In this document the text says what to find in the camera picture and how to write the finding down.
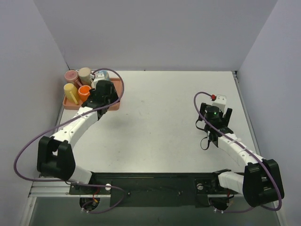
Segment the cream coral-pattern mug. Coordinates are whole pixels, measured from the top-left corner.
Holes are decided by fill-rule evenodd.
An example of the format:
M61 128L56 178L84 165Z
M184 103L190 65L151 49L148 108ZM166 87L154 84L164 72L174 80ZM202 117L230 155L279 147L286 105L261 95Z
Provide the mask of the cream coral-pattern mug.
M96 88L97 82L106 80L110 81L109 73L106 70L97 71L95 75L92 77L91 87L93 89Z

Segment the beige speckled ceramic mug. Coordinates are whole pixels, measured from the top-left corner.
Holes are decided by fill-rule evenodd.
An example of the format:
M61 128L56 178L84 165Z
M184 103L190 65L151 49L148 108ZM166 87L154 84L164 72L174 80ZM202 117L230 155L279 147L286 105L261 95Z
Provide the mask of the beige speckled ceramic mug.
M89 86L91 85L92 83L91 74L92 74L92 70L88 67L83 67L78 70L78 76L83 85L89 85Z

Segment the aluminium right side rail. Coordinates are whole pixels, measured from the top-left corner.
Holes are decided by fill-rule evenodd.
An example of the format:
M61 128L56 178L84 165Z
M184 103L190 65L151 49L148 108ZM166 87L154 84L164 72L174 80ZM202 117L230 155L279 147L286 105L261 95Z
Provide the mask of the aluminium right side rail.
M250 134L251 134L251 138L252 138L252 142L253 142L255 151L256 151L257 154L261 154L258 143L257 143L256 136L255 136L255 133L254 133L254 130L253 130L252 122L250 120L250 117L249 117L249 114L248 114L248 111L247 111L247 108L246 108L246 105L245 105L245 102L244 102L244 99L243 99L243 96L242 96L242 92L241 92L239 81L238 81L237 71L232 71L232 74L233 74L235 85L236 85L237 90L238 90L238 95L239 95L240 102L241 102L242 107L243 107L244 115L245 115L247 125L248 125L248 128L249 128Z

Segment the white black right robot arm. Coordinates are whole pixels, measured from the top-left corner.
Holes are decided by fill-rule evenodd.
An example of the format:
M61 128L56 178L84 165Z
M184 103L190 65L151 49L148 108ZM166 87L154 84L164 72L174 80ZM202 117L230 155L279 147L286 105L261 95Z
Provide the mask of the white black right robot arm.
M236 137L228 127L232 110L223 113L217 106L206 103L196 110L198 120L205 123L203 131L208 142L244 167L242 175L229 169L216 171L215 178L210 180L211 189L216 193L229 189L242 194L251 207L282 200L285 194L278 163L254 153Z

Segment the yellow ceramic mug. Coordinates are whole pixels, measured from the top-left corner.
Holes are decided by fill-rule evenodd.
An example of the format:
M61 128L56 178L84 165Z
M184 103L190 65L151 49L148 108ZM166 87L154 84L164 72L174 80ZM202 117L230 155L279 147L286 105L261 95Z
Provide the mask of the yellow ceramic mug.
M78 105L80 97L78 95L78 89L72 83L67 83L63 87L65 97L72 103Z

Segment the salmon pink plastic tray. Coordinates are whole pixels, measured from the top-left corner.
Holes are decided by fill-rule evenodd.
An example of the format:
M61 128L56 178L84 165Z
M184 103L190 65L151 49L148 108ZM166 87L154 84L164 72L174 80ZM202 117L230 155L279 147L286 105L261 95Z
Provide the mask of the salmon pink plastic tray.
M66 110L78 110L81 106L98 108L114 103L121 95L123 90L120 78L112 78L110 81L99 81L95 89L88 91L88 98L85 102L79 100L79 104L67 99L64 96L63 106Z

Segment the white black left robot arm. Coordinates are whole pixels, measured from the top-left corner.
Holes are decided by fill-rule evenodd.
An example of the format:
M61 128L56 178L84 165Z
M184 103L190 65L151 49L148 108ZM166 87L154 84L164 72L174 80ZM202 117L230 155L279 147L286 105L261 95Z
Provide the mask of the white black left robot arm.
M43 176L80 183L81 190L87 194L96 190L97 182L91 178L91 171L76 165L72 149L89 127L107 113L108 105L119 101L111 81L99 81L89 93L72 122L52 136L40 139L37 157L37 170Z

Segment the aluminium front rail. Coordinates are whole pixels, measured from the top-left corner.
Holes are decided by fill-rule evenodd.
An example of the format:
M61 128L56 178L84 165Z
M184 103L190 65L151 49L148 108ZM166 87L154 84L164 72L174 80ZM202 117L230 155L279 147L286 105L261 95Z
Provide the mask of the aluminium front rail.
M66 197L69 189L65 182L33 182L29 197Z

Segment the pink ceramic mug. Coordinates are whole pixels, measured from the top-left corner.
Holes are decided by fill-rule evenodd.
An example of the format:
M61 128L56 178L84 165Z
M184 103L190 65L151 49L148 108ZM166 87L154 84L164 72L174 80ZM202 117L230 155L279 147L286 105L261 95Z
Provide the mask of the pink ceramic mug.
M64 78L68 83L72 83L77 88L79 88L83 85L79 78L78 72L75 70L67 71L64 75Z

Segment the orange ceramic mug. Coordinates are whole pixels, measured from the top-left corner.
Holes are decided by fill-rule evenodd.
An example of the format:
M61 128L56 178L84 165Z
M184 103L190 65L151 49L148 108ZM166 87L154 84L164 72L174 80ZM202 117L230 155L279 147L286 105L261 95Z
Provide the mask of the orange ceramic mug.
M83 85L78 89L78 95L82 102L85 102L90 96L90 89L91 87L89 85Z

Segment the aluminium rail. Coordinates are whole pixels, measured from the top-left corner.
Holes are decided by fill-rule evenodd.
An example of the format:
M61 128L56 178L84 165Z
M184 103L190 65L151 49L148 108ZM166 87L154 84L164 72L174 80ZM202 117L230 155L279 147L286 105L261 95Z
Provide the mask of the aluminium rail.
M29 197L66 197L69 189L65 182L33 182Z
M254 130L253 130L252 122L250 120L250 117L249 117L249 114L248 114L248 111L247 111L247 108L246 108L246 105L245 105L245 102L244 102L244 99L243 99L243 96L242 96L242 92L241 92L239 81L238 81L237 71L232 71L232 74L233 74L235 85L236 85L237 90L238 90L238 95L239 95L240 102L241 102L242 107L243 107L244 115L245 115L247 125L248 125L248 128L249 128L250 134L251 134L251 138L252 138L252 142L253 142L255 151L256 151L257 154L261 154L258 143L257 143L256 136L255 136L255 133L254 133Z

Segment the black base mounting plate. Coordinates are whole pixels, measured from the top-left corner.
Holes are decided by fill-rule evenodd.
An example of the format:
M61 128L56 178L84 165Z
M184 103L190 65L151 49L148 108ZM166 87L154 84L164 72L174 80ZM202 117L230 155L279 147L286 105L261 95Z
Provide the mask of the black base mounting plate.
M69 193L110 197L118 207L210 207L210 201L226 204L237 192L222 188L215 173L93 173L88 186L71 185Z

